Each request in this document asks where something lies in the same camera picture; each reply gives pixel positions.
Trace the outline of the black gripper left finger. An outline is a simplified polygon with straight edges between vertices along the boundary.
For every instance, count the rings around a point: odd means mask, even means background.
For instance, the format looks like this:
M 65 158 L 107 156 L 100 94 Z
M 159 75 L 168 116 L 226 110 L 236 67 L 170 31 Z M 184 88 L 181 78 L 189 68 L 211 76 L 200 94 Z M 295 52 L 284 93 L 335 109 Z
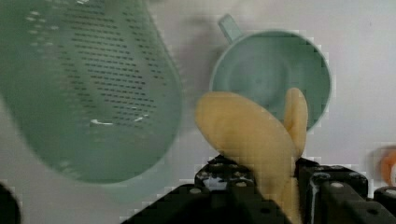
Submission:
M 181 185 L 121 224 L 291 224 L 264 199 L 253 172 L 222 156 L 207 162 L 192 184 Z

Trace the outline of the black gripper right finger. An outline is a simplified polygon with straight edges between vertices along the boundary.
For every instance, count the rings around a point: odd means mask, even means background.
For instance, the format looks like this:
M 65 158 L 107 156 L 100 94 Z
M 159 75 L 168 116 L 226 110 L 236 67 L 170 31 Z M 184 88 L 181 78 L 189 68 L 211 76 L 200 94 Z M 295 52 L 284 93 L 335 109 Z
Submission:
M 370 193 L 365 175 L 307 159 L 297 160 L 295 176 L 304 224 L 396 224 L 394 187 Z

